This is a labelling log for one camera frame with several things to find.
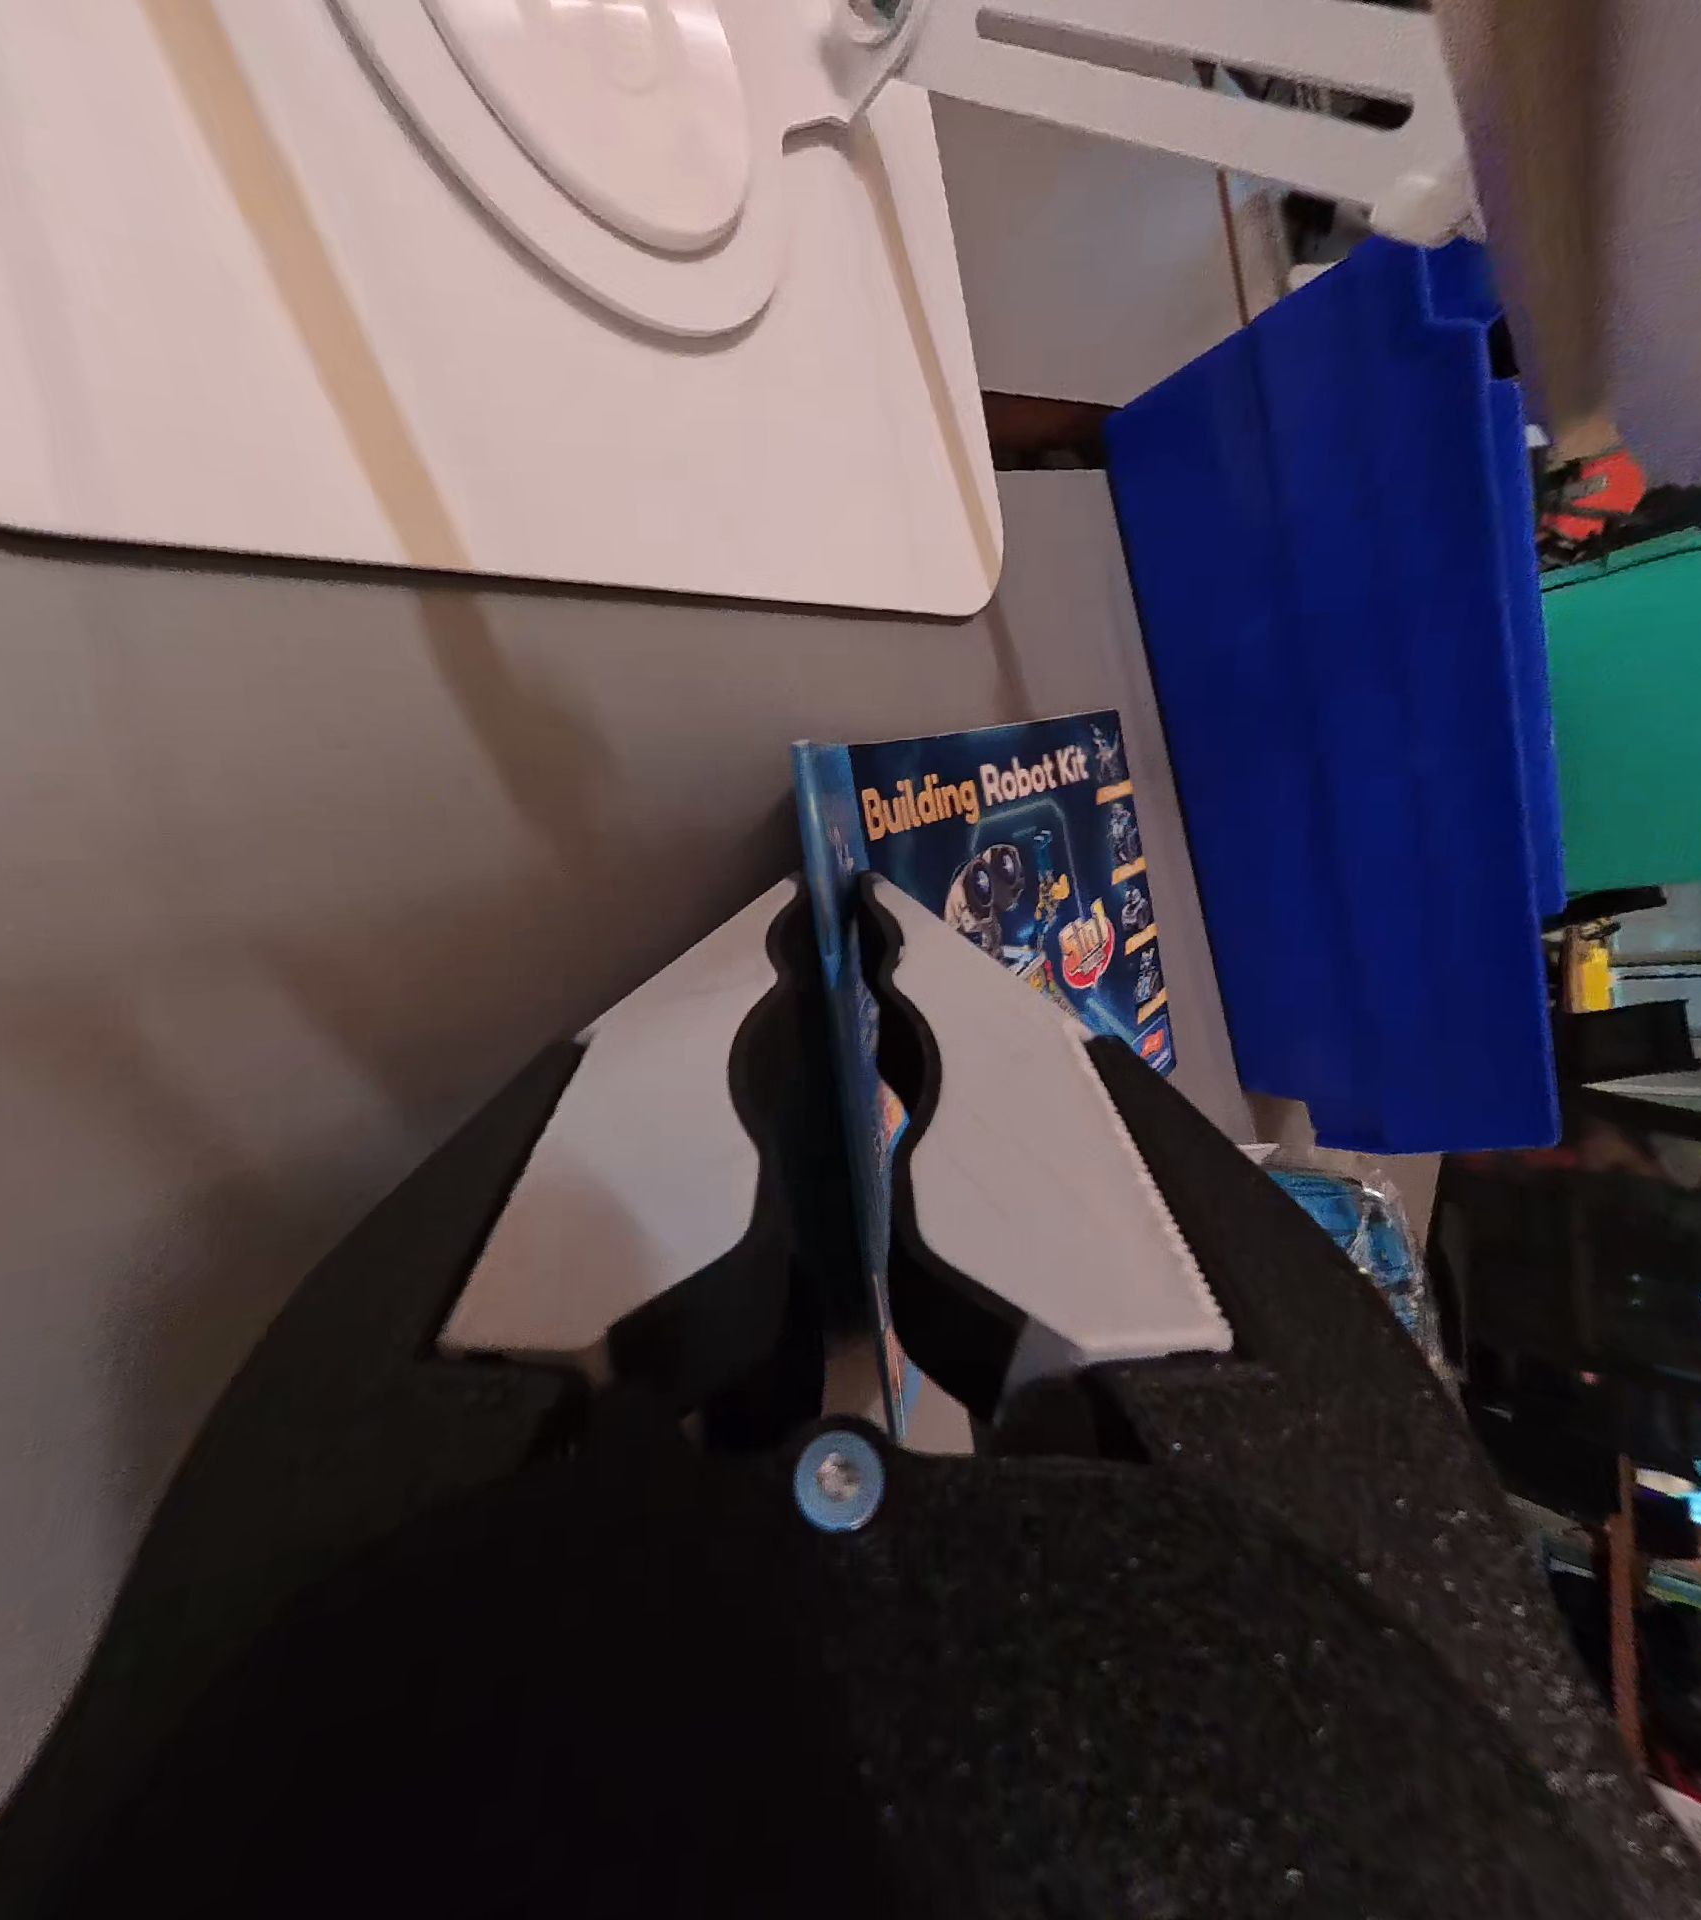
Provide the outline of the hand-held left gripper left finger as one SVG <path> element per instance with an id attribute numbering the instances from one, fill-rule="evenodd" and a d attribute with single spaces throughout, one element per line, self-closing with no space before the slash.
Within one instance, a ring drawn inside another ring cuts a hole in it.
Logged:
<path id="1" fill-rule="evenodd" d="M 552 1055 L 565 1082 L 436 1334 L 711 1428 L 822 1408 L 829 1034 L 795 877 Z"/>

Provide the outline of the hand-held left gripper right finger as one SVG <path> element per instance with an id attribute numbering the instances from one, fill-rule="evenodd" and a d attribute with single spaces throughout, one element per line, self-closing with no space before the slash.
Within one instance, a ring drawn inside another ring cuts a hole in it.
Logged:
<path id="1" fill-rule="evenodd" d="M 1024 1389 L 1229 1354 L 1229 1321 L 1110 1093 L 1174 1116 L 1126 1049 L 1023 986 L 883 877 L 857 890 L 873 1067 L 906 1122 L 889 1178 L 889 1321 L 977 1424 Z"/>

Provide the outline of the small blue leaflet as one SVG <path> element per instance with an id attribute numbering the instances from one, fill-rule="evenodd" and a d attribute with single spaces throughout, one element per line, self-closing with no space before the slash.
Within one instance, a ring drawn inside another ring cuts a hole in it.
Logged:
<path id="1" fill-rule="evenodd" d="M 890 1171 L 910 1101 L 881 1076 L 862 978 L 858 877 L 890 883 L 950 932 L 1156 1076 L 1177 1050 L 1148 861 L 1110 711 L 791 750 L 824 1033 L 846 1122 L 881 1421 L 906 1438 L 924 1382 L 892 1328 Z"/>

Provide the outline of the white desk stand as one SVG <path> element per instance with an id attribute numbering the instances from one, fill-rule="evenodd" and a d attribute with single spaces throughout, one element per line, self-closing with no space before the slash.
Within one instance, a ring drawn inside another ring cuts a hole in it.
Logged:
<path id="1" fill-rule="evenodd" d="M 0 533 L 979 613 L 935 102 L 1484 239 L 1701 478 L 1701 5 L 0 5 Z"/>

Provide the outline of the small clear bag blue pieces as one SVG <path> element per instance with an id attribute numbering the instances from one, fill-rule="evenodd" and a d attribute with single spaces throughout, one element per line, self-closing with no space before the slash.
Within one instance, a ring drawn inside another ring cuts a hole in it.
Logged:
<path id="1" fill-rule="evenodd" d="M 1260 1159 L 1260 1166 L 1386 1300 L 1425 1360 L 1440 1366 L 1439 1304 L 1394 1189 L 1314 1152 L 1274 1149 Z"/>

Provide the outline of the blue plastic bin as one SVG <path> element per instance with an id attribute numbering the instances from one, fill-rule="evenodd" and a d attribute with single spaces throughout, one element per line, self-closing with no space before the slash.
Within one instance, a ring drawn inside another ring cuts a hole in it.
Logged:
<path id="1" fill-rule="evenodd" d="M 1323 1144 L 1555 1144 L 1567 905 L 1487 251 L 1386 239 L 1103 427 L 1239 1079 Z"/>

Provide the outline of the teal folder stand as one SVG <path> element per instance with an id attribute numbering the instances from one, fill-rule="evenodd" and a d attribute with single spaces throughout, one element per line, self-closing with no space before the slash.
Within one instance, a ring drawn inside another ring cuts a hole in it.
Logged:
<path id="1" fill-rule="evenodd" d="M 1568 896 L 1701 885 L 1701 531 L 1541 581 Z"/>

